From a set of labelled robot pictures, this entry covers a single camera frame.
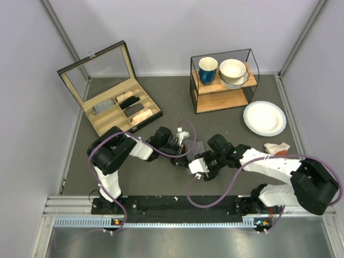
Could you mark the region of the grey striped underwear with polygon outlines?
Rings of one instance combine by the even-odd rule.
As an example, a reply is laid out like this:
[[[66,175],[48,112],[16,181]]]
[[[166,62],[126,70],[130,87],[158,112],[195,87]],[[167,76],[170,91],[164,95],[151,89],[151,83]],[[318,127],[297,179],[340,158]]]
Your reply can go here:
[[[189,161],[193,161],[196,155],[206,151],[205,143],[203,141],[184,140],[183,143],[186,147],[186,151],[188,152],[187,158]]]

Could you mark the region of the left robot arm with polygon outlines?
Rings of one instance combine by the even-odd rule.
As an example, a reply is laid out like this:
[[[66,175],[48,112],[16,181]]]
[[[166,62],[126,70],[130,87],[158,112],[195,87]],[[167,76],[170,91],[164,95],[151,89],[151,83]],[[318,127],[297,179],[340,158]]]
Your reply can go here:
[[[124,133],[114,126],[93,142],[87,150],[89,164],[99,180],[99,197],[93,201],[92,214],[115,214],[122,206],[118,170],[129,157],[152,162],[159,156],[170,158],[175,166],[187,167],[188,152],[183,140],[190,136],[181,127],[173,138],[170,129],[161,126],[147,141]]]

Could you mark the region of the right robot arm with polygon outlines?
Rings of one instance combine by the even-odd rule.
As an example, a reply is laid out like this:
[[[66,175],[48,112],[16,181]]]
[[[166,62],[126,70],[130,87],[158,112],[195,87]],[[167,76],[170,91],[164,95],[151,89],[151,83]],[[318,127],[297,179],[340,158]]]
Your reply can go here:
[[[305,157],[277,157],[247,145],[233,146],[221,134],[207,144],[210,150],[199,154],[205,180],[217,177],[223,167],[242,168],[282,182],[281,185],[261,184],[252,191],[251,207],[258,213],[271,206],[301,206],[306,211],[324,214],[339,191],[337,180],[319,161]]]

